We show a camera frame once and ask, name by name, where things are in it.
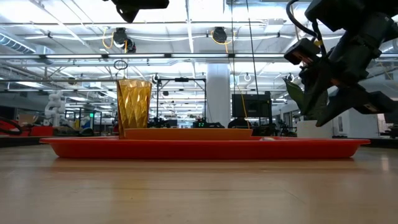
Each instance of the red object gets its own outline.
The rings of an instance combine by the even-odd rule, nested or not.
[[[54,129],[51,126],[34,126],[30,136],[53,136]]]
[[[11,125],[9,123],[0,121],[0,128],[4,129],[4,130],[13,130],[15,127],[14,127],[14,125]],[[8,136],[8,134],[2,133],[1,131],[0,131],[0,135],[7,135]]]
[[[41,139],[66,158],[97,159],[337,159],[353,156],[359,139],[273,138],[273,141],[153,141],[99,138]]]

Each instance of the metal frame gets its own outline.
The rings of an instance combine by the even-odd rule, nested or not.
[[[0,59],[3,60],[51,60],[51,59],[75,59],[75,60],[83,60],[83,59],[147,59],[147,58],[253,58],[253,54],[193,54],[193,53],[161,53],[161,54],[48,54],[48,55],[39,55],[39,54],[31,54],[31,55],[0,55]],[[283,54],[254,54],[254,58],[266,58],[266,59],[283,59]],[[382,54],[380,58],[398,58],[398,54]]]
[[[181,82],[178,80],[179,78],[159,78],[156,82],[156,117],[159,117],[159,91],[162,90],[170,81],[175,81],[175,82]],[[206,78],[185,78],[185,81],[194,81],[195,83],[197,83],[197,81],[203,81],[205,83],[205,88],[203,89],[200,85],[198,85],[202,91],[205,92],[205,115],[204,117],[206,118],[206,106],[207,106],[207,90],[206,90]],[[159,82],[161,81],[167,81],[162,88],[159,88]]]

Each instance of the wooden surface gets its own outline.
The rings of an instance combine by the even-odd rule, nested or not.
[[[0,149],[1,223],[398,223],[398,151],[331,161],[79,161]]]

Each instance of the black cable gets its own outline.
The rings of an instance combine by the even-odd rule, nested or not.
[[[5,122],[7,124],[11,124],[15,128],[18,129],[18,131],[10,131],[10,130],[5,130],[5,129],[0,128],[0,132],[6,133],[6,134],[10,134],[10,135],[20,135],[20,134],[22,134],[22,128],[17,123],[14,123],[11,120],[9,120],[7,118],[2,118],[2,117],[0,117],[0,121]]]
[[[261,114],[262,114],[262,106],[260,104],[260,94],[259,94],[259,86],[257,83],[257,72],[256,72],[256,59],[254,58],[254,47],[253,47],[253,33],[251,31],[251,21],[250,21],[250,12],[249,12],[249,1],[246,0],[246,7],[248,9],[248,19],[249,19],[249,30],[250,30],[250,42],[251,42],[251,53],[252,53],[252,58],[253,58],[253,67],[254,67],[254,81],[256,82],[256,91],[257,91],[257,105],[260,109],[260,115],[259,115],[259,127],[261,127]]]
[[[319,40],[319,42],[321,43],[321,53],[322,53],[322,57],[326,57],[326,47],[325,44],[323,44],[323,40],[322,40],[322,34],[321,31],[319,30],[319,26],[318,26],[318,22],[317,20],[312,22],[312,29],[317,33],[317,38]]]
[[[313,37],[318,37],[318,34],[308,28],[306,28],[303,24],[301,24],[299,21],[296,20],[296,18],[293,16],[292,11],[290,10],[290,7],[292,4],[298,2],[299,0],[290,0],[287,5],[286,5],[286,14],[289,17],[290,21],[293,22],[295,26],[297,26],[300,30],[306,32],[307,34],[313,36]]]
[[[234,38],[235,38],[235,36],[234,36],[234,1],[231,1],[231,29],[232,29],[232,54],[235,54],[235,43],[234,43],[235,42],[234,41]],[[236,89],[235,56],[232,58],[232,64],[233,64],[233,70],[234,70],[233,76],[234,76],[234,97],[235,97],[235,94],[236,94],[236,90],[235,90]],[[236,100],[234,99],[233,101],[234,101],[234,111],[236,113]]]

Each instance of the yellow cable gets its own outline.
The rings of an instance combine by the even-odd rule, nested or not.
[[[112,32],[112,42],[111,42],[111,45],[110,45],[110,46],[107,46],[107,45],[105,44],[105,33],[106,33],[106,29],[107,29],[107,28],[105,28],[104,34],[102,35],[102,44],[104,45],[105,48],[111,49],[112,46],[113,46],[113,34],[114,34],[114,32]]]
[[[383,65],[383,63],[379,62],[379,65],[381,65],[381,67],[383,68],[384,73],[389,77],[389,79],[390,79],[390,80],[394,80],[394,79],[390,76],[390,74],[388,74],[387,69],[385,68],[385,66]]]
[[[225,50],[226,50],[226,53],[228,54],[228,46],[227,46],[227,44],[225,44]],[[239,85],[236,83],[235,74],[234,74],[234,83],[235,83],[236,87],[238,88],[238,90],[241,92],[241,96],[242,96],[242,105],[243,105],[243,111],[244,111],[244,117],[246,118],[246,122],[248,123],[248,129],[250,129],[250,124],[249,124],[249,121],[248,121],[248,114],[246,113],[246,107],[245,107],[245,105],[244,105],[243,93],[242,93],[241,89],[239,88]]]

